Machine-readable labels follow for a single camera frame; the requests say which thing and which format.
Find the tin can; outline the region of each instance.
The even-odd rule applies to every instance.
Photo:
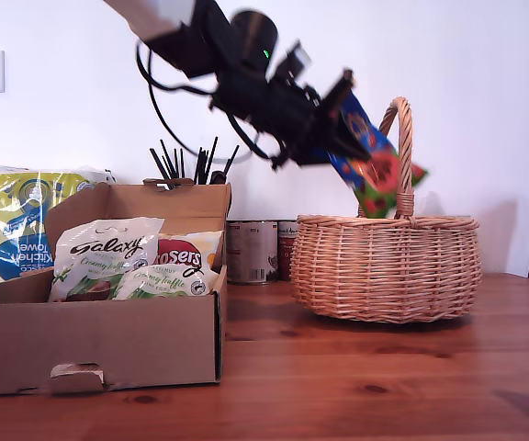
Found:
[[[278,279],[277,231],[273,220],[228,222],[228,281],[257,285]]]
[[[279,280],[291,280],[291,255],[293,242],[298,235],[296,220],[280,220],[278,228]]]

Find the wooden table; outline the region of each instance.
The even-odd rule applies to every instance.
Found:
[[[290,286],[230,287],[219,386],[0,398],[0,440],[529,441],[529,280],[449,322],[340,322]]]

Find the cardboard box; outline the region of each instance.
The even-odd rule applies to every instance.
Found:
[[[95,219],[164,218],[170,234],[225,230],[230,200],[230,185],[98,184],[51,209],[45,227],[53,254],[62,232]],[[204,297],[48,303],[51,270],[0,283],[0,394],[219,382],[222,248]]]

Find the white candy bag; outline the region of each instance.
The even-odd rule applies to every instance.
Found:
[[[111,299],[206,296],[218,273],[212,271],[222,232],[161,234],[155,265],[124,275]]]
[[[125,273],[154,262],[163,223],[94,220],[65,231],[56,244],[50,301],[111,298]]]

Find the wicker basket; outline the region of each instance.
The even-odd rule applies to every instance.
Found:
[[[481,280],[478,223],[414,217],[411,111],[391,102],[379,129],[400,121],[395,219],[299,216],[291,280],[299,303],[320,314],[365,322],[432,322],[473,306]]]

